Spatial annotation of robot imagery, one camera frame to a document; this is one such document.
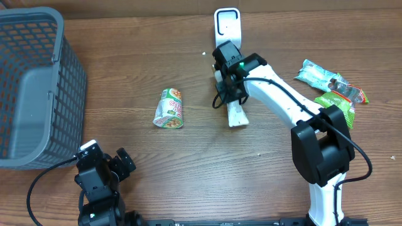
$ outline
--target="can label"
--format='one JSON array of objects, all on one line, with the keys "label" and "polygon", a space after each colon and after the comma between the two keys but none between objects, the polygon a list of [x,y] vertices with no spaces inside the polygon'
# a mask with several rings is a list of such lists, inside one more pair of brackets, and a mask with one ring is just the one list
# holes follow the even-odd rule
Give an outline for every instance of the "can label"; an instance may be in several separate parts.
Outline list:
[{"label": "can label", "polygon": [[165,89],[162,91],[153,123],[167,129],[176,129],[183,126],[182,93],[177,89]]}]

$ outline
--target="mesh grid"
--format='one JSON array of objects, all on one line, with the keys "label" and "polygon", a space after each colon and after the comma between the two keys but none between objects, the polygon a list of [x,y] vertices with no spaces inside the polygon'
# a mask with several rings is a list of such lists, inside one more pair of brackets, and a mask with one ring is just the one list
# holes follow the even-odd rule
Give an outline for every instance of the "mesh grid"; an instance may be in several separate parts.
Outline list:
[{"label": "mesh grid", "polygon": [[48,16],[0,21],[0,159],[8,158],[21,77],[28,70],[53,65],[54,46],[62,49],[57,87],[52,89],[55,101],[50,140],[36,159],[18,169],[46,168],[71,158],[82,142],[87,76],[66,38],[55,43],[56,35],[57,24]]},{"label": "mesh grid", "polygon": [[25,71],[52,65],[57,25],[50,20],[0,24],[0,158],[7,158],[18,85]]}]

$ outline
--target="wooden table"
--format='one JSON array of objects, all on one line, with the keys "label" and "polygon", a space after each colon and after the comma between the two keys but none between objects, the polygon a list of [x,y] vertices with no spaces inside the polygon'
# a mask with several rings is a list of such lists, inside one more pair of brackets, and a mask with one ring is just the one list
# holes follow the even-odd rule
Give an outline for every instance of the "wooden table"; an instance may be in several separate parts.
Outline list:
[{"label": "wooden table", "polygon": [[[65,25],[88,73],[84,141],[98,140],[109,154],[124,147],[137,165],[121,183],[128,210],[175,220],[264,220],[308,212],[308,184],[293,165],[290,132],[278,118],[251,99],[244,106],[250,125],[230,129],[226,108],[211,107],[213,16]],[[373,225],[401,225],[402,9],[243,14],[242,33],[243,54],[265,57],[309,99],[322,93],[293,79],[306,58],[366,91],[370,104],[357,106],[351,134],[374,173],[344,186],[342,208]],[[167,87],[182,91],[182,129],[152,123]],[[366,170],[356,154],[348,177]],[[0,224],[33,224],[26,192],[39,173],[0,171]],[[31,203],[42,224],[77,224],[76,174],[75,167],[56,169],[39,181]]]}]

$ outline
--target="white stand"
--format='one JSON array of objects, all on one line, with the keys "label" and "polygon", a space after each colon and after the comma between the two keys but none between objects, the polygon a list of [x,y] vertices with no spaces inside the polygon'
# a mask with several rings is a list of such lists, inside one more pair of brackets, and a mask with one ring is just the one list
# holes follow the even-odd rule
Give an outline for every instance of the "white stand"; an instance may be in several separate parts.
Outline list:
[{"label": "white stand", "polygon": [[[317,184],[309,184],[310,187],[310,200],[311,206],[308,211],[310,219],[317,226],[334,226],[335,215],[334,215],[334,186],[336,183],[344,180],[346,173],[338,174],[328,181],[328,184],[324,187],[320,187]],[[344,218],[344,213],[342,211],[342,185],[339,186],[337,194],[337,213],[338,221],[340,222]]]},{"label": "white stand", "polygon": [[227,40],[240,50],[241,21],[240,12],[236,8],[222,8],[215,11],[215,44],[219,46]]},{"label": "white stand", "polygon": [[[217,82],[222,81],[222,74],[220,73],[219,70],[215,71],[214,75]],[[226,106],[227,106],[227,119],[229,120],[230,127],[244,126],[249,124],[249,119],[247,118],[246,113],[239,104],[238,100],[232,101],[228,103]]]}]

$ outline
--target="snack wrapper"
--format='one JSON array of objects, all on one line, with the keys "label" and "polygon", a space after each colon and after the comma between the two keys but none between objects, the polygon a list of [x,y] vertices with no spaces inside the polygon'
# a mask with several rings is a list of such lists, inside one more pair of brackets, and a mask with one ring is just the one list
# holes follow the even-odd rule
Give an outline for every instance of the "snack wrapper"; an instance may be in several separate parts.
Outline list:
[{"label": "snack wrapper", "polygon": [[369,103],[369,99],[363,90],[351,85],[339,73],[333,73],[319,65],[305,60],[303,68],[299,70],[299,75],[295,77],[306,82],[312,87],[326,92],[314,101],[327,108],[336,105],[345,115],[346,123],[349,128],[353,128],[356,103]]},{"label": "snack wrapper", "polygon": [[317,97],[314,101],[321,104],[324,108],[336,105],[344,113],[347,127],[353,129],[355,110],[348,98],[336,91],[331,91],[324,93],[321,97]]},{"label": "snack wrapper", "polygon": [[182,93],[177,89],[162,91],[153,123],[167,129],[177,129],[183,126]]}]

